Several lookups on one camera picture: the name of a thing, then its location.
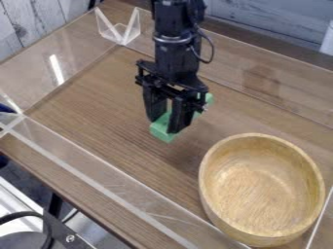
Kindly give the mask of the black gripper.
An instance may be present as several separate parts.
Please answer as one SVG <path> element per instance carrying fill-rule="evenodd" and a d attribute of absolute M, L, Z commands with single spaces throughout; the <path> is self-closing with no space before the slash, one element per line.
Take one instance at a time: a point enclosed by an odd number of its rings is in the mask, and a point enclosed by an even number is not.
<path fill-rule="evenodd" d="M 178 133 L 192 124 L 194 112 L 204 111 L 209 87 L 200 80 L 202 38 L 155 37 L 155 60 L 137 61 L 135 83 L 143 88 L 146 114 L 153 123 L 167 111 L 171 113 L 167 133 Z"/>

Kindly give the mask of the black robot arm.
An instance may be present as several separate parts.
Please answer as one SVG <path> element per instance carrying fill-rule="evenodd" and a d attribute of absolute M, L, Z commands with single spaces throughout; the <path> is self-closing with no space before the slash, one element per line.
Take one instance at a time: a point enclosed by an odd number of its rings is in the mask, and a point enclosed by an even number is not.
<path fill-rule="evenodd" d="M 143 88 L 149 120 L 155 122 L 171 111 L 167 133 L 178 133 L 193 121 L 194 114 L 205 111 L 209 87 L 198 77 L 206 4 L 204 0 L 151 0 L 155 24 L 153 40 L 155 60 L 137 61 L 135 83 Z"/>

